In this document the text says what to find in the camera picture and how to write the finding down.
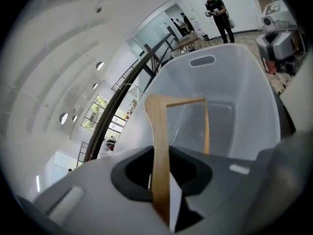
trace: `wooden frame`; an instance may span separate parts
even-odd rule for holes
[[[204,101],[204,154],[209,154],[209,117],[206,98],[174,98],[151,94],[145,100],[145,110],[153,132],[154,161],[151,180],[153,206],[167,226],[170,224],[170,158],[166,108]]]

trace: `white ceiling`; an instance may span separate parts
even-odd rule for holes
[[[25,8],[0,57],[0,158],[15,191],[69,139],[76,104],[80,115],[96,93],[92,85],[114,73],[110,62],[122,43],[166,1],[32,0]]]

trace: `gray machine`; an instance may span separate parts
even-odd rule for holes
[[[268,4],[263,12],[263,34],[256,39],[263,61],[275,61],[278,72],[295,75],[299,64],[297,51],[305,54],[306,44],[291,12],[282,0]],[[295,45],[299,39],[299,50]]]

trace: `man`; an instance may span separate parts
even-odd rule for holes
[[[176,18],[176,21],[177,21],[177,24],[180,27],[180,29],[184,32],[184,34],[188,35],[188,31],[186,29],[186,25],[182,21],[179,21],[178,18]]]
[[[192,27],[192,25],[191,25],[189,19],[185,16],[185,14],[184,14],[184,13],[181,13],[180,15],[182,16],[182,18],[184,18],[184,22],[185,22],[185,24],[187,25],[188,29],[189,29],[190,31],[194,31],[194,28]]]
[[[207,0],[205,7],[208,11],[205,12],[207,17],[213,16],[215,24],[223,38],[224,44],[228,43],[225,30],[228,33],[231,43],[235,42],[233,32],[230,28],[230,22],[226,13],[226,8],[222,0]]]
[[[175,24],[176,28],[178,29],[178,31],[181,33],[181,35],[184,37],[186,36],[186,34],[181,30],[181,28],[178,26],[177,23],[174,22],[173,18],[171,18],[173,24]]]

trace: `floor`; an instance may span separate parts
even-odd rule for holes
[[[235,34],[235,42],[238,44],[242,44],[247,46],[253,55],[256,57],[258,62],[260,63],[262,69],[265,72],[264,66],[262,64],[259,49],[255,43],[255,39],[260,35],[260,32],[249,32],[249,33],[241,33],[241,34]],[[222,38],[217,38],[215,40],[210,40],[208,42],[205,42],[203,40],[197,40],[196,45],[198,48],[205,48],[209,46],[215,46],[215,45],[221,45],[223,44]],[[291,77],[286,73],[277,73],[276,75],[271,75],[266,73],[266,76],[270,82],[270,84],[274,87],[277,93],[281,93],[285,87],[291,82]]]

